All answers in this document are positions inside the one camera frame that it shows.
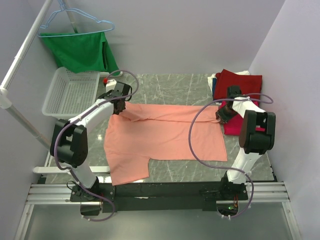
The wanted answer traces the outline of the salmon pink t shirt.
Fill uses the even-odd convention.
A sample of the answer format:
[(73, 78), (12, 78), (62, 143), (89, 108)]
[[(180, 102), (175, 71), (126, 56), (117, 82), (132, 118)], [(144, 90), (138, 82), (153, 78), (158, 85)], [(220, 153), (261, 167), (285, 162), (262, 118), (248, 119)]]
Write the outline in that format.
[(227, 161), (217, 106), (127, 103), (113, 114), (104, 151), (114, 186), (149, 177), (149, 161)]

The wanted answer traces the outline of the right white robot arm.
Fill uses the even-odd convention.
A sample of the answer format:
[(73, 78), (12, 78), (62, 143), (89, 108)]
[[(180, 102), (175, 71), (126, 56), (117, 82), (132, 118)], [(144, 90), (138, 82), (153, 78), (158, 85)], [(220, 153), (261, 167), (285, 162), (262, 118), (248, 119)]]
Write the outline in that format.
[(255, 105), (248, 95), (243, 95), (239, 86), (227, 88), (226, 104), (216, 112), (220, 124), (227, 124), (237, 115), (242, 117), (239, 134), (239, 152), (221, 179), (219, 193), (230, 200), (244, 190), (244, 183), (255, 162), (271, 150), (275, 143), (276, 114)]

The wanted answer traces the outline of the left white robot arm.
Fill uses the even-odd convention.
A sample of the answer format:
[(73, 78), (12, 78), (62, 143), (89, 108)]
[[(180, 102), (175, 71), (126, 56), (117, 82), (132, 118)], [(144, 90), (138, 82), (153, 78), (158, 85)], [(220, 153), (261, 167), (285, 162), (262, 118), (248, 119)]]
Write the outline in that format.
[(133, 88), (116, 82), (113, 88), (98, 97), (95, 103), (69, 120), (59, 119), (54, 126), (50, 155), (59, 170), (73, 176), (77, 190), (88, 200), (101, 196), (99, 179), (86, 162), (88, 156), (88, 133), (101, 121), (118, 115), (126, 109), (126, 101), (133, 95)]

